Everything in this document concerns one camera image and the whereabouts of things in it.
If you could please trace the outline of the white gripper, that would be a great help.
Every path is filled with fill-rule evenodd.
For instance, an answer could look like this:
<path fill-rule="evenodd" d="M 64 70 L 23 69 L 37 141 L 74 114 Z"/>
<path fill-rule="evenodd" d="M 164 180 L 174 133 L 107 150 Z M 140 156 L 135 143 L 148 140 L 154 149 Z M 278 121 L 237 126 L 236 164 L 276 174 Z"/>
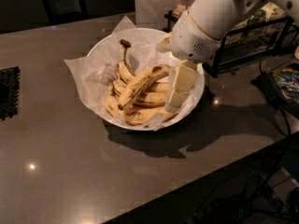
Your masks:
<path fill-rule="evenodd" d="M 220 40 L 207 36 L 195 23 L 189 11 L 185 11 L 173 27 L 172 33 L 166 34 L 156 45 L 156 50 L 172 54 L 184 61 L 178 63 L 169 73 L 168 91 L 165 109 L 170 113 L 180 110 L 188 98 L 198 77 L 197 63 L 205 63 L 212 59 Z"/>

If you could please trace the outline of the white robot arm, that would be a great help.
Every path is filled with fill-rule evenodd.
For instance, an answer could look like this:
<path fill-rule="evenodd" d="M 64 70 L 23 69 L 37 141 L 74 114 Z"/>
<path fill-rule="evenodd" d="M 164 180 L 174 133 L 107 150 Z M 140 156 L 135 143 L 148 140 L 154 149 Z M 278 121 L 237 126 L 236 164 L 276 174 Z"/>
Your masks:
<path fill-rule="evenodd" d="M 194 0 L 156 49 L 170 51 L 180 60 L 206 63 L 237 24 L 268 2 L 282 8 L 293 20 L 299 20 L 299 0 Z"/>

